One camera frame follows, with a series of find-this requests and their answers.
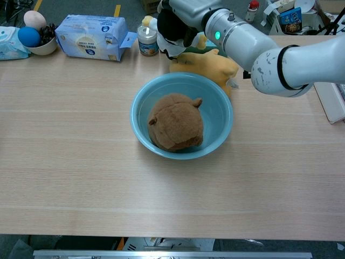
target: black band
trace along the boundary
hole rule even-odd
[[[280,80],[281,84],[283,85],[283,87],[285,87],[285,89],[288,89],[290,91],[303,90],[308,84],[302,86],[301,88],[292,88],[291,86],[289,86],[289,84],[285,80],[284,74],[282,72],[282,58],[284,56],[285,51],[287,51],[290,47],[299,47],[299,46],[298,45],[289,45],[289,46],[282,48],[282,50],[280,51],[280,53],[278,55],[278,60],[277,60],[278,77],[279,77],[279,80]]]

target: brown plush toy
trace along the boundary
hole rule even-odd
[[[173,93],[160,99],[150,112],[148,131],[152,142],[166,151],[177,151],[203,142],[201,98],[191,100]]]

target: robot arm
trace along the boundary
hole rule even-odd
[[[205,35],[266,94],[296,97],[315,81],[345,82],[345,36],[304,47],[279,48],[269,36],[222,8],[221,0],[163,0],[191,30]]]

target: floor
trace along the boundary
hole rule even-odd
[[[265,0],[259,0],[261,8],[257,13],[253,23],[257,29],[268,34],[270,28],[268,25],[264,28],[260,25],[263,6]],[[10,23],[4,23],[3,0],[0,0],[0,25],[13,26],[14,19]],[[249,0],[229,1],[223,0],[224,6],[232,9],[237,16],[244,18]],[[32,9],[35,7],[37,0],[33,1]],[[120,17],[127,21],[130,31],[135,31],[145,16],[140,0],[42,0],[38,11],[41,12],[48,23],[60,24],[68,14],[84,15],[103,15],[114,16],[116,5],[121,5]],[[22,23],[24,11],[19,14],[16,26],[24,26]],[[68,240],[72,245],[69,249],[78,249],[81,244],[92,244],[95,249],[111,249],[116,244],[116,238],[107,238],[106,241],[100,237],[65,237],[61,236],[29,236],[29,235],[0,235],[0,259],[8,259],[10,253],[18,240],[22,244],[28,244],[32,250],[35,249],[55,249],[63,248],[64,243],[61,240]],[[322,242],[322,241],[268,241],[261,240],[260,243],[245,240],[216,240],[214,250],[219,251],[308,251],[312,252],[316,259],[344,259],[345,242]]]

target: light wood grain surface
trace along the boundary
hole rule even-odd
[[[225,144],[173,161],[129,123],[168,64],[136,43],[120,63],[0,62],[0,233],[345,240],[345,124],[328,123],[314,89],[266,96],[239,71]]]

